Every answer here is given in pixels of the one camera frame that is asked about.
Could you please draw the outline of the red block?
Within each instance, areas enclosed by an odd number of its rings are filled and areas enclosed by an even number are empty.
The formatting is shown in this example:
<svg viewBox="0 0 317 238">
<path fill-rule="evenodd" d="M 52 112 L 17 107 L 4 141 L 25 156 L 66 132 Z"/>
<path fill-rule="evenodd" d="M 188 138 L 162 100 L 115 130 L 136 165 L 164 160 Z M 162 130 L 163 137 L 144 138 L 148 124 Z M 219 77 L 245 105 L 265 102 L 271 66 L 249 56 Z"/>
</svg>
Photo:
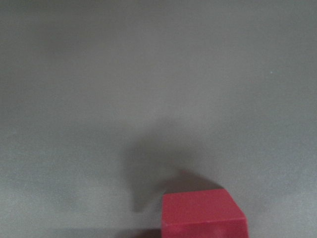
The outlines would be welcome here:
<svg viewBox="0 0 317 238">
<path fill-rule="evenodd" d="M 163 238 L 248 238 L 248 222 L 225 189 L 167 193 L 162 198 Z"/>
</svg>

